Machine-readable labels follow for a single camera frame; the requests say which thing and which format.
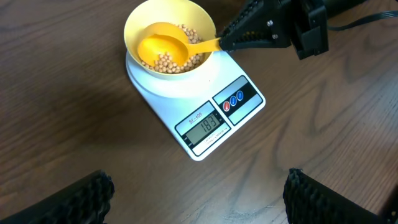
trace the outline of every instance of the spoon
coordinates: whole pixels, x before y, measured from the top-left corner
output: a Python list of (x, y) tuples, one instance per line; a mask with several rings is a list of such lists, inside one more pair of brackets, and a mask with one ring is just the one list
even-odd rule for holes
[(155, 60), (159, 60), (159, 54), (168, 52), (173, 57), (173, 62), (182, 66), (192, 55), (221, 50), (219, 39), (189, 44), (183, 30), (168, 22), (156, 22), (142, 32), (138, 55), (141, 60), (154, 67)]

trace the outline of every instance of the bowl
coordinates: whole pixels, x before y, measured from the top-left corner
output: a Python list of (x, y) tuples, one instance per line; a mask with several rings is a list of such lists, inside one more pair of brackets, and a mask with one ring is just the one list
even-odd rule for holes
[(137, 47), (143, 39), (140, 34), (147, 26), (155, 22), (185, 24), (188, 28), (196, 29), (203, 40), (210, 40), (216, 36), (216, 27), (209, 14), (189, 0), (148, 0), (133, 10), (124, 26), (124, 43), (127, 51), (149, 74), (165, 80), (178, 80), (203, 70), (213, 53), (205, 54), (205, 60), (199, 67), (179, 74), (155, 72), (143, 66), (137, 52)]

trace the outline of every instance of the digital kitchen scale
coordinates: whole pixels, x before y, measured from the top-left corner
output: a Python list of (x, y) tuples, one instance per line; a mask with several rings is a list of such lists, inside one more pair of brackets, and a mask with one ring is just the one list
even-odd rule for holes
[(150, 75), (128, 53), (126, 66), (134, 86), (195, 161), (203, 160), (266, 105), (226, 52), (214, 52), (201, 70), (183, 80)]

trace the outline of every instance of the wood grain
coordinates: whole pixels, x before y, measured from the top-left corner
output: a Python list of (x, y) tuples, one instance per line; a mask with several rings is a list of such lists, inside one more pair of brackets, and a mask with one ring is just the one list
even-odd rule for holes
[[(398, 19), (330, 32), (330, 51), (303, 61), (235, 52), (267, 106), (194, 162), (126, 76), (141, 2), (0, 0), (0, 219), (96, 169), (116, 185), (108, 223), (287, 223), (291, 167), (380, 211), (398, 180)], [(196, 2), (218, 30), (244, 3)], [(397, 9), (369, 0), (330, 24)]]

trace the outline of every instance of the table top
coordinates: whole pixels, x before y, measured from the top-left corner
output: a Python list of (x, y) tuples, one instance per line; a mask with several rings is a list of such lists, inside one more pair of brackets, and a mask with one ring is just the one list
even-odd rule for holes
[[(330, 51), (302, 61), (233, 53), (267, 105), (195, 162), (126, 75), (141, 2), (0, 1), (0, 219), (98, 169), (116, 186), (108, 223), (287, 223), (291, 167), (380, 211), (397, 184), (398, 19), (329, 32)], [(218, 30), (244, 3), (195, 2)], [(394, 9), (370, 0), (330, 24)]]

